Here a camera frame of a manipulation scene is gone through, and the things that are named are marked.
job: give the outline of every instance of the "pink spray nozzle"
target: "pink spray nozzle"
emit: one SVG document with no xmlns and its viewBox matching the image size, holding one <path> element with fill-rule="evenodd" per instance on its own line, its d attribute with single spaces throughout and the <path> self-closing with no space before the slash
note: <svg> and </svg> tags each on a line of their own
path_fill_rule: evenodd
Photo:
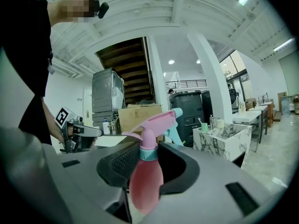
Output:
<svg viewBox="0 0 299 224">
<path fill-rule="evenodd" d="M 163 134 L 176 122 L 176 114 L 173 110 L 155 115 L 132 129 L 131 132 L 123 132 L 122 135 L 132 136 L 141 140 L 143 149 L 154 149 L 157 146 L 156 137 Z M 141 136 L 133 133 L 138 127 L 142 127 Z"/>
</svg>

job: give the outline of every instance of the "railing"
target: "railing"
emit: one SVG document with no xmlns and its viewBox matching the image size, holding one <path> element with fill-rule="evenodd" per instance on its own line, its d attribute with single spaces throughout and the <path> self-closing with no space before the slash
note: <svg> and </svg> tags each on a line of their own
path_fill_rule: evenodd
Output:
<svg viewBox="0 0 299 224">
<path fill-rule="evenodd" d="M 167 89 L 183 89 L 183 88 L 202 88 L 207 87 L 206 80 L 182 80 L 166 82 Z"/>
</svg>

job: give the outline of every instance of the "white column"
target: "white column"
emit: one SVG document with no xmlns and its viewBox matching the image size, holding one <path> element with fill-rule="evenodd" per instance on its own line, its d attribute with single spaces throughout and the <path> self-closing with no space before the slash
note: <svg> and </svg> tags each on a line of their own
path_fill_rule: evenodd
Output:
<svg viewBox="0 0 299 224">
<path fill-rule="evenodd" d="M 162 112 L 168 110 L 167 89 L 161 68 L 160 58 L 154 36 L 148 36 L 149 62 L 151 66 L 156 103 L 162 105 Z"/>
<path fill-rule="evenodd" d="M 214 117 L 224 119 L 225 123 L 232 124 L 232 106 L 228 85 L 213 49 L 202 34 L 189 33 L 187 36 L 205 73 L 206 83 L 210 90 Z"/>
</svg>

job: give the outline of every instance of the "white bottle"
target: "white bottle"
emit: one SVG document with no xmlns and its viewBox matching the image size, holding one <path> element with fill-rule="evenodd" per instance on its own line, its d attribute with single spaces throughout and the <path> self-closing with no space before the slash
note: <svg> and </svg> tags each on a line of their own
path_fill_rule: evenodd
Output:
<svg viewBox="0 0 299 224">
<path fill-rule="evenodd" d="M 109 123 L 106 118 L 104 118 L 104 122 L 103 122 L 103 131 L 104 134 L 110 134 Z"/>
</svg>

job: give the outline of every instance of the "marble sink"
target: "marble sink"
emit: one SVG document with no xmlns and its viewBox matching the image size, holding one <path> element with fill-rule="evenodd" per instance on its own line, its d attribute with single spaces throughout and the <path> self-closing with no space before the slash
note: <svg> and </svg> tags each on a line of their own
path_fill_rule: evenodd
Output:
<svg viewBox="0 0 299 224">
<path fill-rule="evenodd" d="M 224 128 L 214 128 L 202 132 L 201 128 L 193 129 L 193 148 L 202 152 L 209 152 L 234 161 L 250 147 L 252 126 L 239 124 L 225 124 Z"/>
</svg>

